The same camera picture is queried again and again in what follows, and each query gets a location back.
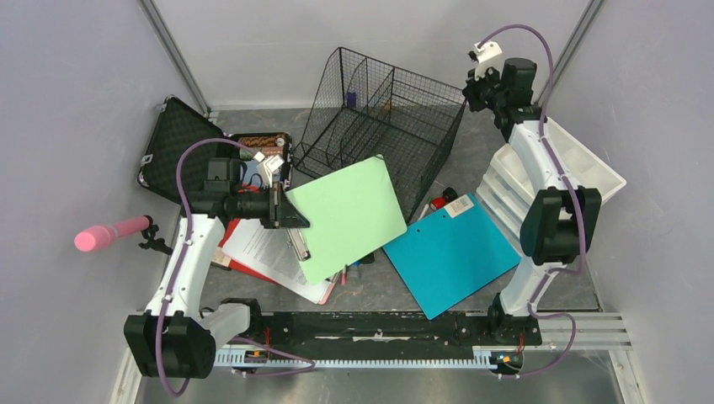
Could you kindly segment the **light green clipboard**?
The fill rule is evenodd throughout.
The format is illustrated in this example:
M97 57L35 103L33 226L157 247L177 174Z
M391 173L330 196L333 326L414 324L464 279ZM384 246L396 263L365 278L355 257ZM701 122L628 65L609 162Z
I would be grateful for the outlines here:
M310 253L300 263L308 284L333 277L407 230L381 155L300 185L287 197L310 222L301 230Z

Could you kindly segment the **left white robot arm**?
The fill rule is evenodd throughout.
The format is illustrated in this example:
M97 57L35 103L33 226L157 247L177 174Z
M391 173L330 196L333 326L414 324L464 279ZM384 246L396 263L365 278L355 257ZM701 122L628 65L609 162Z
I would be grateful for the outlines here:
M241 301L229 300L207 319L200 316L200 294L228 223L243 213L251 219L268 217L277 206L274 199L281 189L274 185L274 176L284 161L263 155L256 160L262 185L259 191L236 194L232 178L218 178L214 184L226 192L209 192L202 202L189 199L184 189L184 157L174 170L184 209L179 234L156 294L144 313L128 316L124 326L140 373L160 379L166 388L171 378L206 378L217 347L233 336L254 343L264 334L264 319Z

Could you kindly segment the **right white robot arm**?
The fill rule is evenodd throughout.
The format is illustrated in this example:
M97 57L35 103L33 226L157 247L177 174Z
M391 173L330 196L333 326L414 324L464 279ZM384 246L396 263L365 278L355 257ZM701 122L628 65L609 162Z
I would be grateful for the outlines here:
M551 278L590 247L601 192L567 170L543 106L534 104L536 64L480 62L463 89L368 57L347 64L339 49L325 68L296 168L310 181L289 199L305 231L309 280L380 247L428 319L509 269L486 321L508 343L530 329ZM518 229L520 248L500 235L482 198L454 197L422 220L418 204L444 166L466 111L490 110L534 190Z

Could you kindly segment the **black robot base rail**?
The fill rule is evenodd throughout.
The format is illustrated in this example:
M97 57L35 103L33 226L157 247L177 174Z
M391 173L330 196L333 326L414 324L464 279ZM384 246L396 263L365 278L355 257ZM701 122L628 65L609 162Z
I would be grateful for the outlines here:
M357 364L473 359L473 349L525 348L543 342L533 317L447 311L275 311L259 316L229 347L248 350L250 364L272 359Z

